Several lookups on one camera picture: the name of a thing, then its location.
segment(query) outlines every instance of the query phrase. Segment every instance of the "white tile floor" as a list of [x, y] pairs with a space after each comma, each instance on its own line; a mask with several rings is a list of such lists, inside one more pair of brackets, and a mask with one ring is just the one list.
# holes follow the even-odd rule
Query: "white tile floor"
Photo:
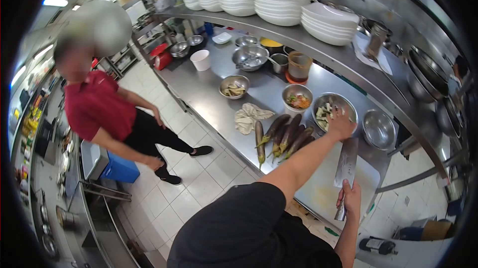
[[[207, 132], [197, 119], [182, 111], [144, 61], [131, 68], [119, 84], [152, 101], [164, 123], [189, 145], [210, 145], [215, 150], [210, 155], [193, 159], [158, 145], [170, 173], [181, 176], [183, 184], [174, 186], [162, 182], [151, 170], [138, 163], [140, 176], [134, 184], [126, 185], [133, 195], [132, 201], [123, 203], [117, 212], [129, 238], [136, 240], [144, 250], [158, 249], [167, 259], [176, 233], [192, 215], [230, 187], [251, 183], [259, 177], [225, 148], [213, 133]], [[423, 150], [413, 153], [409, 161], [396, 154], [392, 157], [384, 186], [417, 175], [432, 166]], [[445, 217], [445, 211], [444, 192], [437, 187], [435, 176], [432, 176], [380, 194], [374, 209], [362, 221], [359, 232], [390, 238], [398, 226], [409, 226], [412, 221], [433, 214], [441, 219]], [[313, 234], [335, 246], [338, 237], [324, 229], [325, 223], [302, 215], [295, 207], [289, 208], [288, 212], [300, 216]], [[370, 266], [356, 260], [354, 267]]]

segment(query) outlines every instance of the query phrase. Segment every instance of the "kitchen towel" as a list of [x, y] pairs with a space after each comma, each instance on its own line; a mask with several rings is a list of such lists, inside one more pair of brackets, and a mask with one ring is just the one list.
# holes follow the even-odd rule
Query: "kitchen towel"
[[354, 49], [355, 49], [355, 56], [364, 64], [367, 64], [371, 67], [374, 67], [376, 69], [385, 71], [385, 73], [388, 73], [389, 75], [393, 75], [390, 69], [390, 65], [387, 61], [387, 57], [383, 54], [383, 51], [385, 48], [380, 47], [380, 52], [379, 52], [379, 57], [377, 60], [379, 61], [380, 66], [376, 62], [372, 62], [371, 60], [367, 59], [365, 56], [363, 56], [365, 49], [367, 48], [367, 44], [370, 41], [370, 38], [367, 37], [367, 35], [364, 35], [361, 32], [355, 33], [354, 39], [352, 40], [352, 44], [354, 44]]
[[260, 109], [252, 103], [244, 103], [242, 108], [234, 114], [234, 123], [240, 133], [248, 135], [254, 130], [257, 120], [264, 120], [273, 115], [275, 113], [270, 110]]

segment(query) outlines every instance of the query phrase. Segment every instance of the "red polo shirt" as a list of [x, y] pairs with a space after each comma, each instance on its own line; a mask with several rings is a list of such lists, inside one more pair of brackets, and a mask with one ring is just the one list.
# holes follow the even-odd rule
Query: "red polo shirt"
[[119, 141], [131, 133], [135, 105], [118, 94], [118, 84], [103, 71], [91, 71], [84, 82], [65, 86], [64, 101], [71, 129], [87, 141], [100, 127]]

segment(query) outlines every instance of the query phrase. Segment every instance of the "knife blade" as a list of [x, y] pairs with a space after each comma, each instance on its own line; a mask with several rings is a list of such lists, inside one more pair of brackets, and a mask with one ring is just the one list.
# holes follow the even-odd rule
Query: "knife blade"
[[[347, 179], [352, 186], [355, 178], [355, 165], [357, 163], [357, 153], [359, 151], [359, 139], [349, 138], [344, 140], [340, 157], [338, 159], [337, 172], [335, 173], [334, 186], [342, 188], [343, 181]], [[345, 219], [344, 199], [340, 201], [334, 219], [343, 221]]]

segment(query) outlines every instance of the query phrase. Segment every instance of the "hand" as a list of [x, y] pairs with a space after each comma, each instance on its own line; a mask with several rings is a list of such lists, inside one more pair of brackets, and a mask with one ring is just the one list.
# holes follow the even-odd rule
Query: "hand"
[[342, 115], [342, 109], [332, 109], [333, 118], [327, 115], [327, 121], [329, 122], [328, 134], [335, 140], [348, 139], [355, 129], [356, 123], [353, 123], [349, 119], [349, 106], [345, 106], [345, 113]]
[[164, 125], [163, 121], [161, 120], [161, 116], [159, 115], [158, 108], [153, 107], [152, 112], [154, 114], [154, 118], [156, 119], [156, 122], [158, 122], [158, 125], [161, 126], [163, 129], [166, 129], [166, 125]]
[[144, 164], [146, 164], [153, 171], [157, 171], [160, 167], [164, 165], [164, 161], [162, 161], [158, 157], [147, 156]]
[[349, 181], [347, 179], [344, 180], [342, 184], [342, 189], [338, 193], [337, 199], [337, 208], [340, 205], [340, 202], [344, 198], [344, 205], [345, 205], [345, 216], [347, 220], [353, 220], [359, 222], [360, 220], [360, 201], [362, 199], [362, 188], [360, 185], [354, 180], [352, 184], [352, 188], [350, 188]]

